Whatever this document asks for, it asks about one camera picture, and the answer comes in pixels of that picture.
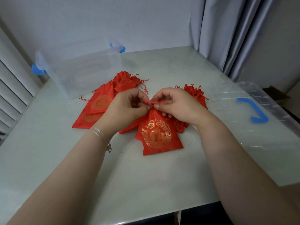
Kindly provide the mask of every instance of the bracelet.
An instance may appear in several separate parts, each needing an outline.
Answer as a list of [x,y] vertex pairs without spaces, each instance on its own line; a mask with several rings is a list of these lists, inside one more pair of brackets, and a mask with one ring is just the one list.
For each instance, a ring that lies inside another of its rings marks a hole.
[[[105,135],[103,134],[103,132],[100,131],[100,129],[96,128],[95,126],[92,126],[92,128],[93,128],[94,133],[95,133],[97,136],[99,136],[99,137],[102,138],[102,139],[103,139],[103,137],[106,138]],[[107,146],[106,146],[106,149],[107,149],[107,151],[110,153],[110,150],[112,150],[112,145],[111,145],[111,143],[110,143],[110,140],[109,140],[108,138],[106,138],[106,139],[108,140],[108,144],[107,144]]]

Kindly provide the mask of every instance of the vertical blind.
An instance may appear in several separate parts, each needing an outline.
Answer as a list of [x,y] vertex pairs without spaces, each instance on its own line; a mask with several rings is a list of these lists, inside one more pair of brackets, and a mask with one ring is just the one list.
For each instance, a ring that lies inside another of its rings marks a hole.
[[42,82],[0,29],[0,139],[10,133],[41,86]]

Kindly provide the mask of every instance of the white table surface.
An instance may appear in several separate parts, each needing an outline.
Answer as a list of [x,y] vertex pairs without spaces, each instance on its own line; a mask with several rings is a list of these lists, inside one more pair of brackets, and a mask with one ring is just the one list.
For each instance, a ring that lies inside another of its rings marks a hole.
[[[163,87],[185,83],[203,85],[209,96],[206,85],[231,82],[191,47],[124,53],[122,62],[124,70],[149,79],[145,84],[150,98]],[[207,101],[214,112],[212,103]],[[66,99],[49,80],[1,145],[0,224],[9,220],[86,132],[71,128],[85,105],[82,100]],[[113,137],[113,151],[106,154],[97,178],[87,224],[123,224],[219,200],[192,127],[179,134],[184,149],[151,156],[143,156],[142,142],[135,134],[136,130]],[[255,156],[262,167],[269,162],[269,155],[256,152]],[[279,185],[300,181],[299,171],[288,179],[280,169],[266,171]]]

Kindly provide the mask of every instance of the gold printed design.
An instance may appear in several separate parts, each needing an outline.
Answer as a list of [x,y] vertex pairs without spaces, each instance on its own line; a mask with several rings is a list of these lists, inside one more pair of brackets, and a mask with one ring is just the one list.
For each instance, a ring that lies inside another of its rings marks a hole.
[[91,121],[98,121],[100,117],[103,116],[104,113],[99,113],[99,114],[94,114],[94,115],[87,115],[87,114],[82,114],[81,119],[87,122]]
[[111,101],[112,98],[109,95],[101,95],[92,103],[92,108],[95,110],[107,109]]
[[170,143],[172,134],[170,126],[162,120],[151,120],[142,128],[146,144],[152,148],[162,148]]

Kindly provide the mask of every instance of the pile of red bags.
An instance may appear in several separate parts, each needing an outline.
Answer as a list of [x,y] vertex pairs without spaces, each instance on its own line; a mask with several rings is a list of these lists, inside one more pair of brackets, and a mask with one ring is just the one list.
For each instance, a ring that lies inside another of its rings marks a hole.
[[[113,80],[107,84],[103,84],[94,92],[92,98],[88,101],[72,127],[82,129],[91,128],[102,117],[116,94],[143,84],[143,80],[126,71],[118,73]],[[203,96],[200,86],[194,88],[193,85],[186,84],[184,90],[207,109],[205,99],[208,98]],[[164,117],[162,112],[151,108],[145,116],[136,119],[119,133],[123,134],[138,127],[135,138],[143,143],[143,155],[152,155],[183,148],[177,133],[183,133],[188,126],[188,123],[179,121],[175,117]]]

